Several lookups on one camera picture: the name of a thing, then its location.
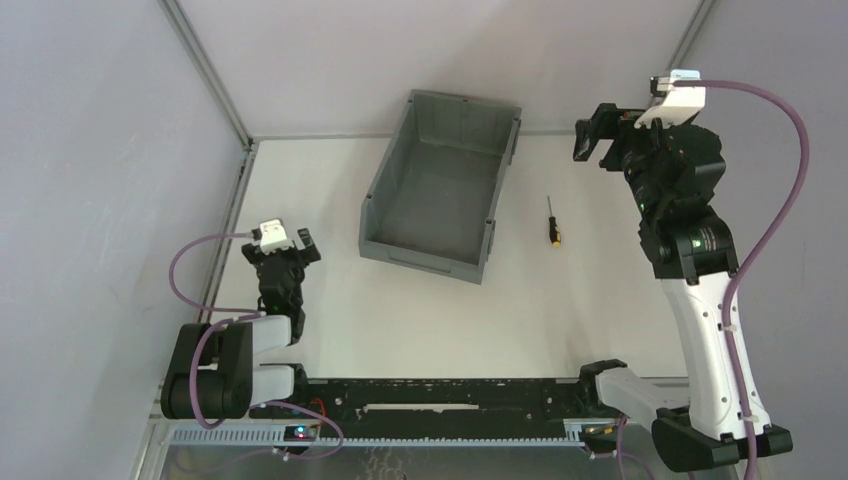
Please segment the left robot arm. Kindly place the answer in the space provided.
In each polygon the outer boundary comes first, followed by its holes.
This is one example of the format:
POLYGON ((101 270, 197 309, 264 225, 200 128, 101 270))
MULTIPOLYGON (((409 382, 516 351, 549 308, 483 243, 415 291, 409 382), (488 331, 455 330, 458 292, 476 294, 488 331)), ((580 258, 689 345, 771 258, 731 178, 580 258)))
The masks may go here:
POLYGON ((308 229, 297 234, 292 238, 278 220, 240 234, 242 255, 258 279, 257 304, 226 308, 226 319, 216 323, 180 328, 160 396, 166 418, 212 429, 255 405, 291 398, 305 382, 299 364, 257 359, 297 344, 304 332, 305 270, 321 254, 308 229))

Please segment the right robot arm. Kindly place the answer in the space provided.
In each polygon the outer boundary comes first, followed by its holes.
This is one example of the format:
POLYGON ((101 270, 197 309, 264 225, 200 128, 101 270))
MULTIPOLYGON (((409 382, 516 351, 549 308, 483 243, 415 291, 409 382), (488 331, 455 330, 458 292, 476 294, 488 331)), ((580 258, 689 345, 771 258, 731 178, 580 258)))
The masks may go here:
POLYGON ((719 137, 686 120, 641 122, 641 111, 600 104, 577 121, 573 158, 609 142, 600 165, 619 172, 637 206, 641 248, 670 303, 689 390, 664 394, 618 359, 583 365, 585 402, 645 426, 663 463, 678 473, 788 453, 791 433, 766 412, 747 359, 732 234, 711 206, 726 164, 719 137))

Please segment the black yellow screwdriver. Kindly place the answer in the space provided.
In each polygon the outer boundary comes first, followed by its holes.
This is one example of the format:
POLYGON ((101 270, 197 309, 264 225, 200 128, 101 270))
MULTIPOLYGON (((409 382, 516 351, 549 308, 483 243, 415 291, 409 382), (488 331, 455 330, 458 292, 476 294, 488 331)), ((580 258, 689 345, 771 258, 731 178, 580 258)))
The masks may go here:
POLYGON ((550 196, 547 196, 547 204, 548 204, 548 238, 549 242, 553 246, 560 246, 562 243, 561 232, 557 223, 557 218, 554 215, 552 208, 552 200, 550 196))

